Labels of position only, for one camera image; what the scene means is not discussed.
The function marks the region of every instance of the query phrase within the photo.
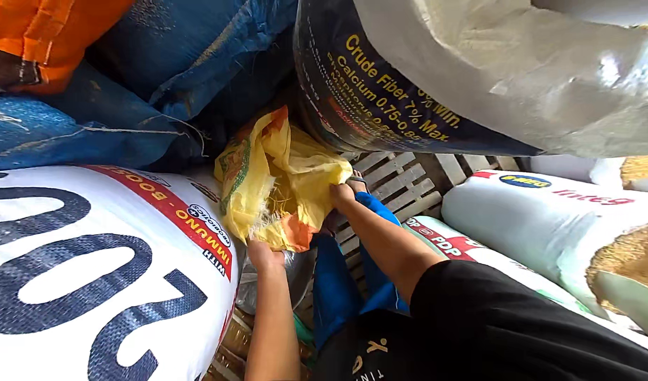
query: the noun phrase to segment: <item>person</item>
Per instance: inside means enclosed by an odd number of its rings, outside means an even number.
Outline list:
[[[363,182],[332,185],[331,200],[361,241],[369,298],[332,232],[315,235],[312,380],[648,380],[647,349],[494,268],[442,258]],[[258,300],[245,379],[298,380],[284,257],[256,241],[249,256]]]

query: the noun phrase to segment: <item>foot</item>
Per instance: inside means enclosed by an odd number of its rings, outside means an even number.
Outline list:
[[[352,175],[355,176],[355,177],[362,177],[362,173],[359,172],[356,169],[352,170]],[[369,192],[369,187],[363,181],[348,180],[347,185],[349,185],[352,188],[354,193],[358,193],[358,192],[370,193]]]

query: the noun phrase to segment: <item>black shirt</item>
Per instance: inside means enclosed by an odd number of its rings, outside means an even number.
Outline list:
[[[374,310],[328,339],[312,380],[648,380],[648,350],[469,261],[430,267],[411,316]]]

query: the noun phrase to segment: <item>orange sack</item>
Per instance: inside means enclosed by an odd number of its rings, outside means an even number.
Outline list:
[[[57,93],[132,0],[0,0],[0,89]]]

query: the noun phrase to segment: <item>wooden pallet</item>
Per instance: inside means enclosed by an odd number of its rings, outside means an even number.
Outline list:
[[[413,152],[372,152],[343,155],[362,172],[369,190],[400,222],[417,215],[440,217],[442,195],[481,169],[518,171],[512,157],[427,154]],[[367,287],[359,253],[359,238],[346,220],[339,222],[336,240],[347,268],[364,297]],[[312,325],[312,281],[305,298],[295,312],[304,324]]]

